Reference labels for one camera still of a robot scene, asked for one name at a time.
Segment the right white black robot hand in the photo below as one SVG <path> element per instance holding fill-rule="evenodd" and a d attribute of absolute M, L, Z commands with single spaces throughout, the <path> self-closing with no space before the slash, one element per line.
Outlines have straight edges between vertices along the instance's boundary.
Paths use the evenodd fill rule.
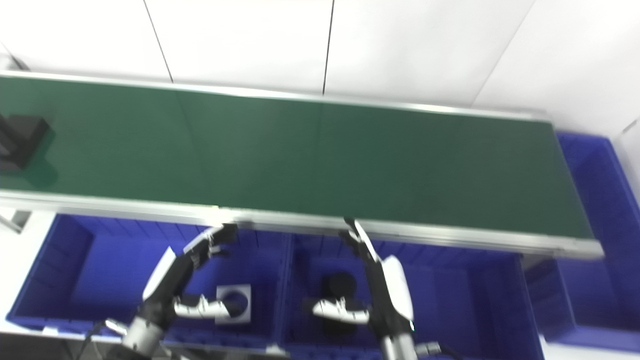
<path fill-rule="evenodd" d="M 368 309 L 348 310 L 344 297 L 322 298 L 311 302 L 310 312 L 332 321 L 368 325 L 379 341 L 411 335 L 414 308 L 402 263 L 394 255 L 380 257 L 359 221 L 348 217 L 343 220 L 349 229 L 340 231 L 339 237 L 363 262 L 371 305 Z"/>

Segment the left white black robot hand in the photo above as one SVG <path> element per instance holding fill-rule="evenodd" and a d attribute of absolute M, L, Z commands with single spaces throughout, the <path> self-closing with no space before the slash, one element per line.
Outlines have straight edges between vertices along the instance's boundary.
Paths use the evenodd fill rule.
<path fill-rule="evenodd" d="M 236 224 L 222 224 L 201 231 L 176 254 L 169 247 L 158 262 L 142 292 L 142 305 L 137 317 L 167 330 L 176 317 L 186 319 L 235 318 L 249 307 L 236 299 L 208 300 L 204 295 L 192 302 L 185 288 L 194 272 L 215 256 L 227 255 L 222 244 L 235 241 Z"/>

